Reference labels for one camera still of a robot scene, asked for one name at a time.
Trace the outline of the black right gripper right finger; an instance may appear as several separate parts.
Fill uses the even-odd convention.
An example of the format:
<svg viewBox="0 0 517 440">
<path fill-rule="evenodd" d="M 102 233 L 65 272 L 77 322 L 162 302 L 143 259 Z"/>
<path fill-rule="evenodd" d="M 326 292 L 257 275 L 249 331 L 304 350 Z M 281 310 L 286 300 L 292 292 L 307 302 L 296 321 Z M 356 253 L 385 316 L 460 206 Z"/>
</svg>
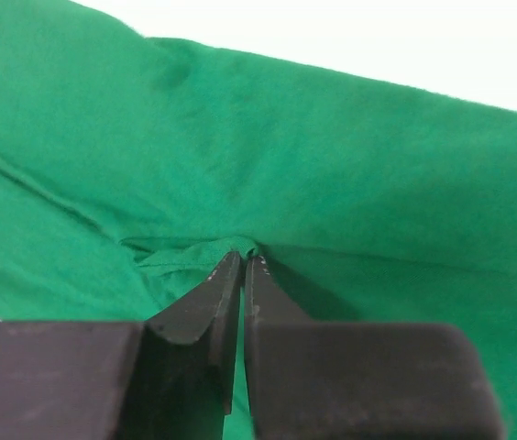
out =
<svg viewBox="0 0 517 440">
<path fill-rule="evenodd" d="M 258 439 L 502 439 L 479 353 L 456 327 L 311 318 L 247 264 L 245 367 Z"/>
</svg>

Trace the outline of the green t shirt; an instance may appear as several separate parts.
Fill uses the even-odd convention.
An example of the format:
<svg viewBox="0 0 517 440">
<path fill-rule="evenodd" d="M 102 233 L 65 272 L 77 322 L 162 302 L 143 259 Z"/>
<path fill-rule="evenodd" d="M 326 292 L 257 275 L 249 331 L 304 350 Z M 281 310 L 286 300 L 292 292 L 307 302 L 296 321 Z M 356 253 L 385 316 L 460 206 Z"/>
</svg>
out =
<svg viewBox="0 0 517 440">
<path fill-rule="evenodd" d="M 231 250 L 459 326 L 517 439 L 517 112 L 0 1 L 0 318 L 145 319 Z"/>
</svg>

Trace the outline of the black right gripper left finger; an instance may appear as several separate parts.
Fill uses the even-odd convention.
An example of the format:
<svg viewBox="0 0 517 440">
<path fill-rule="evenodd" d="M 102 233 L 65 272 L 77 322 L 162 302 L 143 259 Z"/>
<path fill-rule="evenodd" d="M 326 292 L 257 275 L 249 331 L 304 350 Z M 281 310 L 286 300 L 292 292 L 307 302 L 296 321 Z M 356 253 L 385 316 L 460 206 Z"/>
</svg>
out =
<svg viewBox="0 0 517 440">
<path fill-rule="evenodd" d="M 0 439 L 219 439 L 241 257 L 146 321 L 0 322 Z"/>
</svg>

